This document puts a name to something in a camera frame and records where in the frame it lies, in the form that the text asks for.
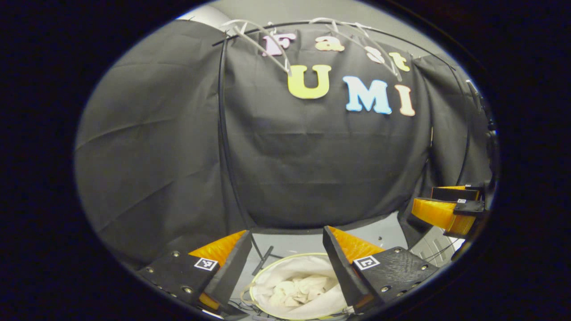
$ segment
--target black cloth backdrop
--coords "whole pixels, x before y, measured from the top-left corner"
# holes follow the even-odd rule
[[[400,210],[409,246],[429,227],[410,214],[434,185],[489,179],[485,124],[465,83],[435,57],[407,59],[414,117],[399,113],[396,77],[344,41],[318,51],[323,25],[295,33],[285,50],[305,65],[330,65],[329,92],[299,99],[287,75],[243,39],[228,41],[224,110],[237,191],[255,230],[321,232],[358,226]],[[261,34],[251,34],[262,46]],[[113,253],[132,267],[172,249],[193,250],[245,228],[232,193],[219,134],[218,78],[224,38],[192,21],[173,21],[127,52],[102,78],[79,126],[75,171],[87,216]],[[356,41],[370,45],[358,34]],[[392,114],[347,111],[343,76],[388,84]],[[431,126],[433,146],[430,149]]]

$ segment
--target letter u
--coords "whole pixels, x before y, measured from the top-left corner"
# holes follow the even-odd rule
[[[287,78],[289,92],[295,97],[302,99],[316,99],[326,95],[329,91],[329,71],[331,66],[315,65],[312,67],[317,72],[317,87],[307,88],[305,86],[304,73],[307,67],[303,65],[293,65],[291,76]]]

